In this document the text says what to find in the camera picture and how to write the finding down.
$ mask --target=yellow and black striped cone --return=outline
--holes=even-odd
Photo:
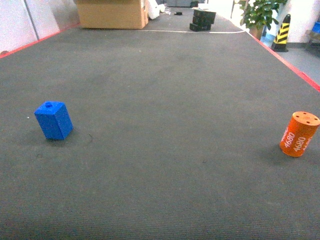
[[[271,49],[275,52],[288,52],[286,49],[287,46],[287,39],[289,33],[289,26],[290,26],[291,15],[287,14],[281,24],[281,27],[276,35]]]

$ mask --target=green leaves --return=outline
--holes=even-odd
[[[240,9],[244,10],[243,23],[246,28],[256,26],[257,29],[263,28],[264,25],[270,30],[271,24],[279,24],[279,22],[272,17],[273,10],[279,13],[280,4],[286,4],[288,0],[255,0],[254,3],[248,4],[245,8],[246,1],[240,0]]]

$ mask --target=blue block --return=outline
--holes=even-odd
[[[313,28],[312,28],[312,32],[315,32],[317,34],[320,34],[320,22],[315,22]]]
[[[64,140],[74,128],[63,102],[46,101],[34,115],[47,139]]]

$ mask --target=cardboard box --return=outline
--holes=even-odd
[[[77,0],[80,24],[91,29],[142,29],[148,23],[147,0]]]

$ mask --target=plant pot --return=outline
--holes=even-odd
[[[262,36],[262,32],[263,32],[264,28],[260,28],[257,29],[256,26],[253,26],[252,28],[250,28],[249,33],[254,36],[256,39],[260,40],[261,36]]]

